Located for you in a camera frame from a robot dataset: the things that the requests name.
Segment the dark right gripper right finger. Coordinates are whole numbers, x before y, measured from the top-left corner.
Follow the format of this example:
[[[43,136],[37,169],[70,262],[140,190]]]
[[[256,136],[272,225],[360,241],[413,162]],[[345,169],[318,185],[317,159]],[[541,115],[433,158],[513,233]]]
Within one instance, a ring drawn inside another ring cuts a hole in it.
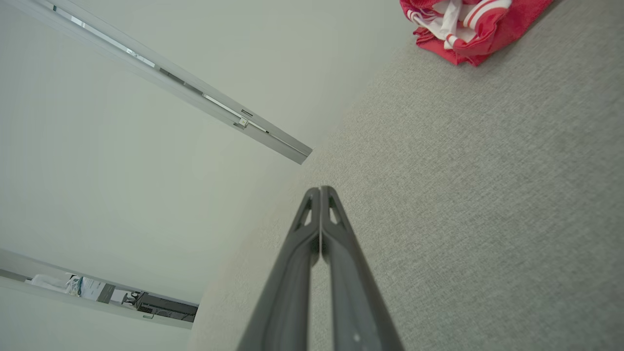
[[[321,187],[321,253],[330,270],[335,351],[403,351],[383,296],[331,186]]]

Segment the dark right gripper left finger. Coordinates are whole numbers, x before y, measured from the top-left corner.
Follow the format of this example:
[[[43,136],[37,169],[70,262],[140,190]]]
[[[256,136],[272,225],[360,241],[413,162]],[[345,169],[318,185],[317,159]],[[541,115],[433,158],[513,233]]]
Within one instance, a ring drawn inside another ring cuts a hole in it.
[[[239,351],[307,351],[310,276],[320,254],[320,189],[305,193]]]

